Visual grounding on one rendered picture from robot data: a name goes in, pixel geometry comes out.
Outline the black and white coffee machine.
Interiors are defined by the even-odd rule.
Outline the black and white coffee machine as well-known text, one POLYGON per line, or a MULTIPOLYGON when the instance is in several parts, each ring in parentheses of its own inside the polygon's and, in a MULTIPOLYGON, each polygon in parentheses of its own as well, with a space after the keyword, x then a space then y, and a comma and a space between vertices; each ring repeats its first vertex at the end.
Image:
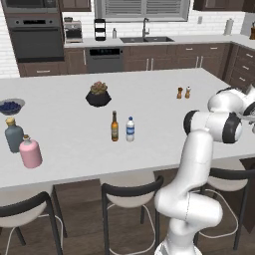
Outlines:
POLYGON ((95 29, 95 40, 104 41, 107 38, 106 33, 106 20, 105 19, 95 19, 94 20, 95 29))

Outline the pink round bottle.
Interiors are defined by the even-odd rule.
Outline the pink round bottle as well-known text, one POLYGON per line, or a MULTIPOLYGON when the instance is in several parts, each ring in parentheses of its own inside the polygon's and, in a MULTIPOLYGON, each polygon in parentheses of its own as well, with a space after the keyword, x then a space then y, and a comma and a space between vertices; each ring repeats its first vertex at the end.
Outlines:
POLYGON ((23 163, 27 168, 35 168, 42 163, 43 159, 39 144, 27 134, 23 136, 23 141, 20 143, 19 150, 23 163))

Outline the white stool with black frame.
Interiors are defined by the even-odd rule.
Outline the white stool with black frame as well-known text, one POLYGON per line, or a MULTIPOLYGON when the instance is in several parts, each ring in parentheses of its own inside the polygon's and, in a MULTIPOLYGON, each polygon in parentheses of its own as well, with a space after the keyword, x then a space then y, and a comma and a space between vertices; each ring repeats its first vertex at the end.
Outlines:
POLYGON ((105 255, 141 255, 151 248, 155 249, 159 244, 159 213, 154 211, 155 220, 151 219, 146 204, 149 203, 163 185, 163 177, 154 177, 153 172, 119 173, 112 177, 101 177, 102 211, 104 226, 105 255), (140 207, 140 223, 144 222, 144 214, 147 213, 152 232, 151 245, 142 251, 129 254, 118 254, 110 247, 108 210, 113 206, 121 208, 140 207))
POLYGON ((210 170, 207 183, 213 187, 213 199, 220 195, 220 191, 243 191, 239 215, 234 215, 236 228, 227 236, 235 235, 233 249, 237 250, 244 221, 248 192, 251 181, 255 180, 255 158, 224 159, 215 162, 210 170))
POLYGON ((0 191, 0 229, 10 229, 5 255, 8 255, 12 233, 16 232, 25 246, 20 227, 39 217, 50 218, 57 255, 64 255, 63 238, 68 235, 55 186, 37 184, 0 191))

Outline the brown base cupboard run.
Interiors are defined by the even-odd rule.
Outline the brown base cupboard run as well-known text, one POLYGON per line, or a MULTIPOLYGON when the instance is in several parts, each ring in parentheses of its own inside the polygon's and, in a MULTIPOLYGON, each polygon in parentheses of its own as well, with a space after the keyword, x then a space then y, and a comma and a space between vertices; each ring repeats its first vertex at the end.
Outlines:
MULTIPOLYGON (((235 43, 123 46, 123 72, 202 68, 226 84, 255 85, 255 50, 235 43)), ((62 62, 20 63, 22 77, 87 74, 86 50, 68 48, 62 62)))

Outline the dark sink tap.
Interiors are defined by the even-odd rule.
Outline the dark sink tap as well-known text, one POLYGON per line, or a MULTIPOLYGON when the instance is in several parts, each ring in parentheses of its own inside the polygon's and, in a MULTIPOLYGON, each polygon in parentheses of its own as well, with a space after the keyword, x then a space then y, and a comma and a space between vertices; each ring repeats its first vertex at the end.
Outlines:
POLYGON ((149 29, 146 29, 146 23, 149 21, 148 18, 144 18, 142 22, 142 37, 145 38, 146 35, 149 35, 149 29))

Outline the black pot with plant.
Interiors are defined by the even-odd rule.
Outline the black pot with plant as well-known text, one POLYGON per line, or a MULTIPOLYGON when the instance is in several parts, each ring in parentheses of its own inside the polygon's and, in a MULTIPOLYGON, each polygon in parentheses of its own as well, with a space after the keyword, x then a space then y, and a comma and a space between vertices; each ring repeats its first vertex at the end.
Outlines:
POLYGON ((97 108, 106 106, 111 99, 108 93, 108 86, 101 81, 95 82, 86 96, 88 103, 97 108))

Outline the grey-blue bottle with cork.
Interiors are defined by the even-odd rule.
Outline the grey-blue bottle with cork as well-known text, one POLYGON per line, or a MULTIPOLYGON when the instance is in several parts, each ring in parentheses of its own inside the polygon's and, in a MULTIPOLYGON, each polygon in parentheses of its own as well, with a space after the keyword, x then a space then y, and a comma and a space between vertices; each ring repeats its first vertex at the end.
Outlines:
POLYGON ((16 125, 14 118, 6 119, 7 128, 5 130, 5 136, 10 148, 10 151, 16 153, 19 151, 20 143, 23 141, 23 129, 16 125))

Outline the brown glass beer bottle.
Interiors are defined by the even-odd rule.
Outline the brown glass beer bottle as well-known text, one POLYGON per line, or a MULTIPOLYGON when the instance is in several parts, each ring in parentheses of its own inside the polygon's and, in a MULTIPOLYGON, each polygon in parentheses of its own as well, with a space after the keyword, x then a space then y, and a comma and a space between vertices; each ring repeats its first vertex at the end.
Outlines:
POLYGON ((117 112, 113 111, 113 121, 111 125, 112 141, 118 141, 119 139, 119 124, 117 122, 117 112))

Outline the dark grey dishwasher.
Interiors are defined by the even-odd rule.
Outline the dark grey dishwasher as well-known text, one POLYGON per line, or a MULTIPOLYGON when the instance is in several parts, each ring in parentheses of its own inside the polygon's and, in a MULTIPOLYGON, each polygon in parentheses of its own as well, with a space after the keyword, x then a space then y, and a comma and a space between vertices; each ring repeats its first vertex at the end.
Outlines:
POLYGON ((86 61, 87 70, 90 74, 122 72, 124 70, 124 48, 88 48, 86 61))

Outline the silver toaster oven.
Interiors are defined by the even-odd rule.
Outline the silver toaster oven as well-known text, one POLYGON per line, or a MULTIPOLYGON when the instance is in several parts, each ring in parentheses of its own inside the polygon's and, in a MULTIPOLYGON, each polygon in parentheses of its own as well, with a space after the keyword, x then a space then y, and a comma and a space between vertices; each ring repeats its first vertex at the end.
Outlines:
POLYGON ((82 43, 82 23, 80 21, 72 21, 64 23, 65 42, 66 43, 82 43))

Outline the window with blinds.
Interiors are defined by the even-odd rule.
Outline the window with blinds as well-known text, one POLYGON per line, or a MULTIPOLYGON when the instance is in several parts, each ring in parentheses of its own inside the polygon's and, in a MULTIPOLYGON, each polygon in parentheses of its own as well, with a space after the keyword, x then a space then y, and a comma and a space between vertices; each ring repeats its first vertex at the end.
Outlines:
POLYGON ((107 22, 182 22, 190 0, 94 0, 95 16, 107 22))

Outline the bowl of blueberries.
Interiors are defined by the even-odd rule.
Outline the bowl of blueberries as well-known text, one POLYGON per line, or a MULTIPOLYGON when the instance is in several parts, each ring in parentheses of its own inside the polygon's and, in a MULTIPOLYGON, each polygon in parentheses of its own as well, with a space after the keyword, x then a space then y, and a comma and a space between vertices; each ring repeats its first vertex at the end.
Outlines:
POLYGON ((5 116, 18 114, 24 107, 25 101, 22 99, 7 99, 0 102, 0 113, 5 116))

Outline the brown wall cupboards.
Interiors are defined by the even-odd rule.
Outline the brown wall cupboards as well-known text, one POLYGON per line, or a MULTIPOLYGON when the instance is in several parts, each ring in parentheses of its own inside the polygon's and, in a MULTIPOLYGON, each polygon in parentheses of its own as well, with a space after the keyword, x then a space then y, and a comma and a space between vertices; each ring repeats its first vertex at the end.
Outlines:
POLYGON ((255 0, 194 0, 196 11, 242 11, 255 13, 255 0))

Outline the microwave oven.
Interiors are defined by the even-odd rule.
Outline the microwave oven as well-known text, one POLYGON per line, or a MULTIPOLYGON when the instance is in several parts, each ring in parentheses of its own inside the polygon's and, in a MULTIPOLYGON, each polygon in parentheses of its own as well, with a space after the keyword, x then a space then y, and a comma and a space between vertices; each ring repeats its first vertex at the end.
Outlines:
POLYGON ((6 13, 57 13, 57 0, 1 0, 6 13))

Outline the brown wall cupboard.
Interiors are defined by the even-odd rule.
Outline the brown wall cupboard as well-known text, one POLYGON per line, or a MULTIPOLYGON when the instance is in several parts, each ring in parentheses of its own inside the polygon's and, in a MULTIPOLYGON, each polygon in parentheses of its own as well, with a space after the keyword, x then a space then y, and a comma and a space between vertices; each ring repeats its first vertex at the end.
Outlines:
POLYGON ((63 12, 90 12, 91 0, 59 0, 63 12))

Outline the dark sink basin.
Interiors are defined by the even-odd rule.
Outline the dark sink basin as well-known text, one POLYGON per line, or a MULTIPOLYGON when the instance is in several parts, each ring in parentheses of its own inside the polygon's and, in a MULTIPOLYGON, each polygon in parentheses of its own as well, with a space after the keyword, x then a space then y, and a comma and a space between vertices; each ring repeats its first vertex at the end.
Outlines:
POLYGON ((168 37, 126 37, 121 38, 123 43, 156 43, 156 42, 174 42, 168 37))

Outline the clear plastic water bottle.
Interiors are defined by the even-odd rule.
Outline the clear plastic water bottle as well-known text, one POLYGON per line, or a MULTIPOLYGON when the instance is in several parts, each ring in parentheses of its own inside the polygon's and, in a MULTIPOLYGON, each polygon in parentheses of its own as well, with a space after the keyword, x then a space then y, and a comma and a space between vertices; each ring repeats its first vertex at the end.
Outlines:
POLYGON ((126 134, 127 141, 133 141, 134 140, 134 122, 132 117, 128 118, 126 132, 127 132, 126 134))

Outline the black built-in oven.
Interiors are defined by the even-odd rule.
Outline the black built-in oven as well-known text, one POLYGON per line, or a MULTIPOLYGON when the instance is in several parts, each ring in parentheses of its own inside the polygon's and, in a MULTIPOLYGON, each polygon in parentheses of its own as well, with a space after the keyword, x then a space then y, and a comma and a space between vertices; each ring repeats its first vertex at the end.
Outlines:
POLYGON ((18 63, 64 60, 63 36, 57 17, 27 16, 6 19, 18 63))

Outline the white paper towel roll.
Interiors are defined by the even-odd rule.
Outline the white paper towel roll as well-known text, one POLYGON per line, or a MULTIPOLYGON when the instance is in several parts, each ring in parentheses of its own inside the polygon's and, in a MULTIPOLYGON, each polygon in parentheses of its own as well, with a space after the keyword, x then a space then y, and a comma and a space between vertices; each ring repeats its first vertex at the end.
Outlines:
POLYGON ((234 20, 231 18, 226 21, 225 29, 223 33, 224 36, 231 35, 233 24, 234 24, 234 20))

